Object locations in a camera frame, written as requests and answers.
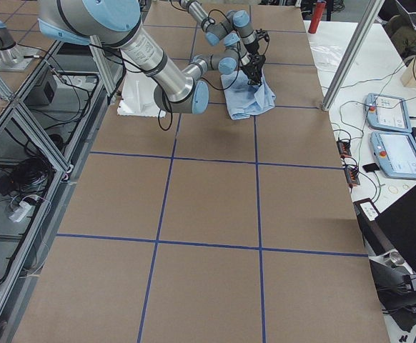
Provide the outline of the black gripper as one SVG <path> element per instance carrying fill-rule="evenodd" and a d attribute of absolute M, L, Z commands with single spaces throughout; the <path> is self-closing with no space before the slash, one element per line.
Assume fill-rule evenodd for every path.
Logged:
<path fill-rule="evenodd" d="M 266 56 L 261 54 L 246 54 L 240 62 L 240 69 L 247 76 L 252 86 L 262 85 L 262 67 Z"/>
<path fill-rule="evenodd" d="M 254 30 L 254 41 L 250 44 L 251 54 L 259 54 L 260 41 L 264 41 L 267 44 L 264 50 L 264 54 L 265 54 L 269 46 L 269 33 L 267 30 L 264 30 L 264 29 Z"/>

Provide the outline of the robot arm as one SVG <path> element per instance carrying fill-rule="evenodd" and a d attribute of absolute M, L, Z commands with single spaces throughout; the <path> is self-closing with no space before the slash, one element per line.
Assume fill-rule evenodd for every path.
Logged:
<path fill-rule="evenodd" d="M 254 29 L 249 13 L 245 10 L 231 10 L 225 14 L 217 9 L 206 12 L 199 1 L 179 1 L 179 5 L 200 26 L 211 46 L 218 45 L 231 33 L 237 34 L 249 54 L 259 53 L 261 40 L 269 43 L 268 32 Z"/>
<path fill-rule="evenodd" d="M 223 53 L 199 55 L 179 69 L 145 31 L 138 1 L 41 1 L 39 28 L 54 40 L 86 46 L 91 36 L 98 36 L 103 45 L 119 49 L 136 69 L 157 83 L 154 100 L 165 112 L 203 113 L 209 87 L 202 77 L 208 71 L 231 74 L 239 69 L 250 85 L 262 84 L 266 57 L 259 52 L 259 42 L 269 41 L 267 31 L 255 30 L 245 10 L 229 11 L 217 22 L 198 1 L 179 4 L 211 46 L 224 42 Z"/>

